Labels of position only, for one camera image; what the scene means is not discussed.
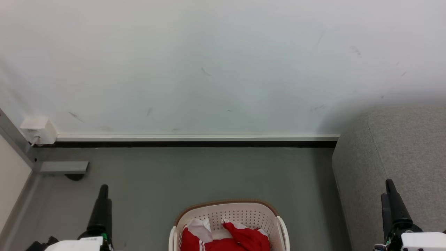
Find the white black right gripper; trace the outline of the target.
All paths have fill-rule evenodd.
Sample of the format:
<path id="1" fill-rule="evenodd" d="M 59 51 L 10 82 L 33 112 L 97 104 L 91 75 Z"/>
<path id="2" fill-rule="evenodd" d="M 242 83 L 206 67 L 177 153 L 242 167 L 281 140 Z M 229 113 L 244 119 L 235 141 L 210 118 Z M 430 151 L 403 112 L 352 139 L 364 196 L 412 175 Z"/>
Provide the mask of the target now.
<path id="1" fill-rule="evenodd" d="M 446 251 L 446 230 L 423 232 L 414 225 L 392 179 L 386 179 L 386 193 L 380 199 L 383 251 Z"/>

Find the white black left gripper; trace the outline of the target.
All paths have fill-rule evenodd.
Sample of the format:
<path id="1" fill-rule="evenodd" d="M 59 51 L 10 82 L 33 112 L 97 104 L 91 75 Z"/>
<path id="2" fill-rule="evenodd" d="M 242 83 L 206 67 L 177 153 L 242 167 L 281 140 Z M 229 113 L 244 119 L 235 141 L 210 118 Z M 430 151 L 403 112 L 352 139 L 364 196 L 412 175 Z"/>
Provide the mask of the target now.
<path id="1" fill-rule="evenodd" d="M 108 185 L 100 187 L 87 231 L 77 240 L 63 240 L 49 245 L 45 251 L 115 251 L 109 234 L 113 233 L 113 203 Z"/>

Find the red and white garment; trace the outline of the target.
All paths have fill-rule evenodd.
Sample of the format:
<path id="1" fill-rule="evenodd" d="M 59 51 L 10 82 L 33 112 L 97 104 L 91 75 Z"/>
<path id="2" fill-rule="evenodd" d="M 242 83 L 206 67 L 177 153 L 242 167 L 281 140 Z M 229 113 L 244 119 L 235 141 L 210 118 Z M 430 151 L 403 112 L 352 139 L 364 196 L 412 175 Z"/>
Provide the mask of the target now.
<path id="1" fill-rule="evenodd" d="M 183 227 L 180 251 L 270 251 L 267 233 L 262 228 L 251 229 L 224 218 L 222 227 L 230 238 L 213 238 L 208 219 L 192 219 Z"/>

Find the grey fabric sofa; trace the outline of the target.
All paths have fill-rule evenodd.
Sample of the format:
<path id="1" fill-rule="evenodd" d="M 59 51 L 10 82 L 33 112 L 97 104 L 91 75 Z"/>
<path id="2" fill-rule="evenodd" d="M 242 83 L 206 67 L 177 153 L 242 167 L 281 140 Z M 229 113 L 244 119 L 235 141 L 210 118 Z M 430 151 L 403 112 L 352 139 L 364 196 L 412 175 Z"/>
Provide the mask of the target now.
<path id="1" fill-rule="evenodd" d="M 384 241 L 381 194 L 392 179 L 412 220 L 446 231 L 446 106 L 387 107 L 354 119 L 332 156 L 352 251 Z"/>

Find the grey metal table leg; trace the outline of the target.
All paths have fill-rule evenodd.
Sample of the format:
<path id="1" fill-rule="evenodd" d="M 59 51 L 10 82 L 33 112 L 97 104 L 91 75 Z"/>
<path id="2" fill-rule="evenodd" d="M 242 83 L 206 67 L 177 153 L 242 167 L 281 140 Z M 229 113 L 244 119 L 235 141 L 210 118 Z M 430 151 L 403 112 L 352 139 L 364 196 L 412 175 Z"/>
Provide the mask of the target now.
<path id="1" fill-rule="evenodd" d="M 0 108 L 0 135 L 27 162 L 33 173 L 45 175 L 86 174 L 88 161 L 42 161 L 38 157 L 37 146 L 26 140 L 20 127 Z"/>

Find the cream partition panel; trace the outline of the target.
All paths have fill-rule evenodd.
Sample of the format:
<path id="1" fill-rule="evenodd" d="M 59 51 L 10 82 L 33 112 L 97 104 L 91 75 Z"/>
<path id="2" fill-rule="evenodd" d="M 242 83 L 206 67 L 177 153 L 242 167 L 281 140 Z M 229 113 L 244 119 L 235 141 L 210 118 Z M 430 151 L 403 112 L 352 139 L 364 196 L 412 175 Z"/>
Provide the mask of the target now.
<path id="1" fill-rule="evenodd" d="M 29 178 L 31 168 L 0 135 L 0 234 Z"/>

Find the white and black baseboard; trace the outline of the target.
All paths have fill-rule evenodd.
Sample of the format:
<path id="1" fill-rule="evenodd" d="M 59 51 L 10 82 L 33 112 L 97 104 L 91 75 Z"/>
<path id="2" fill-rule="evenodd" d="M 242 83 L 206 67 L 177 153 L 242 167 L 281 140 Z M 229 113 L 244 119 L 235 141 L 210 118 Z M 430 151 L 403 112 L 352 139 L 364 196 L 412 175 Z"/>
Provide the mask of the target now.
<path id="1" fill-rule="evenodd" d="M 334 148 L 340 135 L 58 135 L 55 147 Z"/>

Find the cream plastic laundry basket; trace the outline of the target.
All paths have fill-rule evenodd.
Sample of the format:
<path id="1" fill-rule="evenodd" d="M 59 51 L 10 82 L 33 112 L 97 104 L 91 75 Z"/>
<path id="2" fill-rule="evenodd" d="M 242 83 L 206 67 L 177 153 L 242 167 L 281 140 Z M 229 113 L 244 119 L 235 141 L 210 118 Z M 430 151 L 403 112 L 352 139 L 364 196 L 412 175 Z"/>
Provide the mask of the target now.
<path id="1" fill-rule="evenodd" d="M 271 251 L 291 251 L 288 230 L 278 211 L 266 202 L 248 199 L 214 201 L 187 208 L 180 213 L 170 231 L 169 251 L 180 251 L 183 227 L 195 218 L 208 220 L 215 238 L 230 237 L 222 226 L 222 220 L 226 218 L 246 227 L 265 230 Z"/>

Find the white wall socket box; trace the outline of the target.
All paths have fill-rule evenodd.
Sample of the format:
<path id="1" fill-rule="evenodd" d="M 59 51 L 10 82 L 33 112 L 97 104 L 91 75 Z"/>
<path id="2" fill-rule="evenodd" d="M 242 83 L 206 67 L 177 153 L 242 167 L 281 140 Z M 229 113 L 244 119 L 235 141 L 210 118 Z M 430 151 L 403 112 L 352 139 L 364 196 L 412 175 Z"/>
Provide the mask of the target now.
<path id="1" fill-rule="evenodd" d="M 57 130 L 47 117 L 26 118 L 20 125 L 20 130 L 31 145 L 50 145 L 57 140 Z"/>

